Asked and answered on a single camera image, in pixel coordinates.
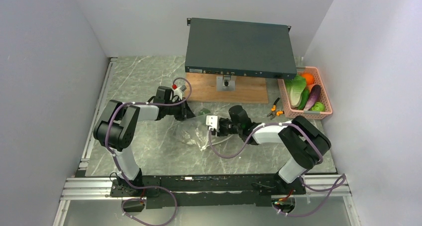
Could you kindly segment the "dark green fake avocado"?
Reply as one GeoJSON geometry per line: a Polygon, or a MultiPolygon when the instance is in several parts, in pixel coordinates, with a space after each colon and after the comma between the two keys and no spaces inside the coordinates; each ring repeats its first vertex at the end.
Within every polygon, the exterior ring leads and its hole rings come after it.
{"type": "Polygon", "coordinates": [[[198,115],[202,116],[202,115],[207,115],[207,114],[210,114],[210,113],[211,113],[211,111],[209,109],[202,108],[201,110],[199,110],[198,115]]]}

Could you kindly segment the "polka dot zip top bag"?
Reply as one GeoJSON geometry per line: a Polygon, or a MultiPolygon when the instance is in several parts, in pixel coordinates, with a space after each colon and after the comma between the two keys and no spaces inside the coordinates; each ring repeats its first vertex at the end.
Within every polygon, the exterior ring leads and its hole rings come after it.
{"type": "Polygon", "coordinates": [[[175,127],[175,138],[189,146],[196,146],[200,151],[209,148],[209,130],[206,125],[210,113],[179,121],[175,127]]]}

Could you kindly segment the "green fake leafy vegetable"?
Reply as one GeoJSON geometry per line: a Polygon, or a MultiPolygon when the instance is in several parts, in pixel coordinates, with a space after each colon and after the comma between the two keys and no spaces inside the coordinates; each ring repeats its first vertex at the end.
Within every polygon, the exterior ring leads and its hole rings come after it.
{"type": "Polygon", "coordinates": [[[306,88],[306,80],[300,75],[296,75],[291,80],[285,80],[285,87],[291,108],[296,108],[301,103],[301,96],[306,88]]]}

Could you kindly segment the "green fake lime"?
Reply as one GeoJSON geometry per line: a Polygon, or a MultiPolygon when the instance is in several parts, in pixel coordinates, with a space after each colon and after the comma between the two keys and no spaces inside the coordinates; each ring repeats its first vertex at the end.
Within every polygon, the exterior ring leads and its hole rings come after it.
{"type": "Polygon", "coordinates": [[[324,112],[325,111],[325,105],[322,102],[316,102],[312,107],[311,111],[315,112],[324,112]]]}

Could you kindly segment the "orange fake fruit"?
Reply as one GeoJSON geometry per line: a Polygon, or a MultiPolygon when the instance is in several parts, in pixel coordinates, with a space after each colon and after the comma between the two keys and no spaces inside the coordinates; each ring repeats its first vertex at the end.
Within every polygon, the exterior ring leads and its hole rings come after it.
{"type": "Polygon", "coordinates": [[[312,85],[315,83],[315,78],[310,73],[302,73],[301,76],[305,79],[307,85],[312,85]]]}

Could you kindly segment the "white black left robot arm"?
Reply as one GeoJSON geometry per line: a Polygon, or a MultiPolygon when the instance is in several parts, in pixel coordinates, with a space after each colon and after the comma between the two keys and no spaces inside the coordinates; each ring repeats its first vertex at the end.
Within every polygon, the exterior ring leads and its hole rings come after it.
{"type": "Polygon", "coordinates": [[[159,86],[144,104],[111,100],[97,121],[93,137],[111,153],[117,176],[125,180],[123,189],[130,196],[139,195],[143,189],[142,171],[130,147],[137,123],[161,120],[168,115],[178,121],[195,117],[183,97],[185,90],[186,86],[159,86]]]}

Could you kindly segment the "green fake cucumber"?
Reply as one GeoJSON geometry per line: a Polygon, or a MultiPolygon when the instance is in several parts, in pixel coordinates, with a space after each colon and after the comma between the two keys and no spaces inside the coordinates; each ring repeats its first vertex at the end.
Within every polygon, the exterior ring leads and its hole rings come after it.
{"type": "Polygon", "coordinates": [[[309,99],[309,95],[310,95],[309,90],[308,89],[304,89],[304,91],[302,92],[301,101],[300,101],[300,104],[297,107],[297,110],[303,110],[305,108],[306,103],[307,103],[307,101],[309,99]]]}

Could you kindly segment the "purple fake eggplant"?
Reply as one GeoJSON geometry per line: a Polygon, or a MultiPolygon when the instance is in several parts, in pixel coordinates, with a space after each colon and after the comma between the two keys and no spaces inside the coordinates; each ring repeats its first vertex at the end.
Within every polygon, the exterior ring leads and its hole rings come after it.
{"type": "Polygon", "coordinates": [[[315,86],[312,87],[310,94],[309,94],[309,97],[308,97],[308,100],[307,100],[305,107],[303,109],[304,111],[310,110],[315,105],[315,103],[319,99],[320,93],[321,93],[321,86],[320,85],[315,85],[315,86]]]}

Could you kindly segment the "wooden board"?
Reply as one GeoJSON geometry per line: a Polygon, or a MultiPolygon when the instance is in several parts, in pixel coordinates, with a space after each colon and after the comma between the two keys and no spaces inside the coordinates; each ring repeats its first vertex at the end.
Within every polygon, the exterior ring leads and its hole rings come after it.
{"type": "Polygon", "coordinates": [[[229,86],[222,75],[187,73],[191,83],[190,102],[267,104],[268,93],[264,78],[233,76],[229,86]]]}

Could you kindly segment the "pink plastic basket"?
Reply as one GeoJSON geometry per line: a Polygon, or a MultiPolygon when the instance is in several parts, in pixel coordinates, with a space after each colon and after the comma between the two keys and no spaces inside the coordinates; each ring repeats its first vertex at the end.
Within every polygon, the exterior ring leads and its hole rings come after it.
{"type": "Polygon", "coordinates": [[[315,79],[315,83],[317,85],[321,86],[321,93],[320,93],[317,101],[324,104],[325,111],[324,112],[316,112],[316,111],[300,111],[300,110],[292,109],[291,106],[290,106],[290,100],[288,98],[288,93],[287,93],[287,90],[286,90],[286,87],[285,87],[284,79],[278,79],[278,86],[279,86],[280,94],[281,94],[280,101],[283,105],[284,116],[287,117],[287,118],[295,118],[298,115],[302,115],[303,117],[305,117],[307,119],[321,120],[321,119],[325,118],[326,116],[332,114],[332,107],[331,107],[329,98],[327,96],[322,78],[319,74],[318,68],[312,67],[312,66],[305,66],[305,67],[298,68],[297,72],[298,72],[298,74],[301,74],[301,73],[312,74],[314,79],[315,79]]]}

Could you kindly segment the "orange handled pliers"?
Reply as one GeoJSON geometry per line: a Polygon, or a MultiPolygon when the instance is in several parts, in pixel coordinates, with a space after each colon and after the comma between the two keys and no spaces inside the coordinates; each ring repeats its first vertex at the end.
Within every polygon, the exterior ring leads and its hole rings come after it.
{"type": "Polygon", "coordinates": [[[279,100],[280,100],[280,97],[278,97],[278,98],[277,98],[277,99],[273,102],[273,105],[272,105],[271,111],[267,114],[267,117],[268,117],[269,119],[274,119],[275,117],[277,117],[277,116],[281,116],[281,115],[283,115],[283,114],[284,114],[284,111],[279,110],[279,109],[277,108],[277,103],[279,102],[279,100]]]}

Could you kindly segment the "grey metal bracket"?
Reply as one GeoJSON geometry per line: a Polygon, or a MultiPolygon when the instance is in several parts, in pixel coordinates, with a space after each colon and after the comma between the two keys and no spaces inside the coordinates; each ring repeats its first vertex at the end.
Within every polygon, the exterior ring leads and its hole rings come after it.
{"type": "Polygon", "coordinates": [[[216,90],[218,92],[233,92],[235,91],[236,76],[223,75],[216,77],[216,90]]]}

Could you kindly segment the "dark network switch box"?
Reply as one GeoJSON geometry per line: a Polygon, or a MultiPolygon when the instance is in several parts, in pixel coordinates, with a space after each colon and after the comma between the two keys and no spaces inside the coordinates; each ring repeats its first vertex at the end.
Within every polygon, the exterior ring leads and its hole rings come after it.
{"type": "Polygon", "coordinates": [[[188,18],[187,73],[293,79],[288,25],[188,18]]]}

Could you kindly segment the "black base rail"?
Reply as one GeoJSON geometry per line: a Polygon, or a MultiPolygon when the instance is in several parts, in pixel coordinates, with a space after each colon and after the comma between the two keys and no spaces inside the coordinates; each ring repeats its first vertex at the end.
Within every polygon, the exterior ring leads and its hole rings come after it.
{"type": "Polygon", "coordinates": [[[277,196],[304,195],[306,190],[296,179],[287,184],[270,174],[143,176],[146,190],[133,189],[114,179],[112,198],[143,198],[147,209],[188,206],[271,206],[277,196]]]}

